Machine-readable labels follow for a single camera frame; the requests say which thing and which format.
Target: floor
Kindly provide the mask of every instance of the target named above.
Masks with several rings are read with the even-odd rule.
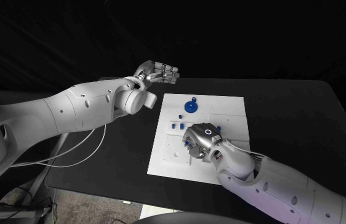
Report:
[[[9,195],[0,200],[11,205],[19,204],[24,201],[25,192],[15,189]],[[132,202],[125,203],[122,200],[112,198],[87,195],[73,191],[50,188],[45,184],[41,185],[37,196],[32,201],[32,207],[41,203],[47,198],[55,198],[58,204],[57,214],[58,221],[54,222],[53,212],[41,218],[41,224],[132,224],[140,219],[143,205]],[[47,199],[40,206],[47,207],[51,205],[51,200]],[[19,222],[9,223],[34,223],[35,220],[27,219]]]

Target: black table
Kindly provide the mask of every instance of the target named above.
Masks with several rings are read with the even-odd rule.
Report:
[[[230,216],[253,223],[280,223],[223,186],[148,174],[165,93],[244,97],[254,152],[300,170],[326,188],[346,196],[346,113],[324,81],[181,78],[156,83],[153,109],[107,125],[104,143],[80,165],[53,168],[47,185],[165,208]],[[68,135],[63,151],[90,131]],[[100,144],[100,127],[57,165],[83,160]]]

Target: robotic hand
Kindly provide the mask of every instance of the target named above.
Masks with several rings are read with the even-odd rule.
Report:
[[[290,166],[223,139],[211,123],[192,125],[182,141],[194,158],[210,155],[221,185],[280,222],[346,224],[346,198]]]
[[[179,69],[152,60],[135,76],[74,85],[57,95],[0,105],[0,175],[25,151],[45,139],[93,130],[119,117],[153,108],[158,96],[148,91],[152,83],[175,84]]]

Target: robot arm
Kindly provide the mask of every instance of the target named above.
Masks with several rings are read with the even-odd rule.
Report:
[[[210,154],[221,185],[280,222],[346,224],[346,198],[290,166],[238,148],[211,123],[192,125],[182,141],[192,157]]]
[[[0,175],[25,151],[45,139],[93,130],[119,117],[153,108],[152,83],[177,83],[178,68],[146,61],[135,76],[74,85],[50,98],[0,105]]]

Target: blue circular object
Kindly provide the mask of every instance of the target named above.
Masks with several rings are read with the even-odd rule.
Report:
[[[200,106],[197,103],[197,97],[192,98],[192,101],[185,103],[185,110],[188,113],[194,113],[198,110]]]

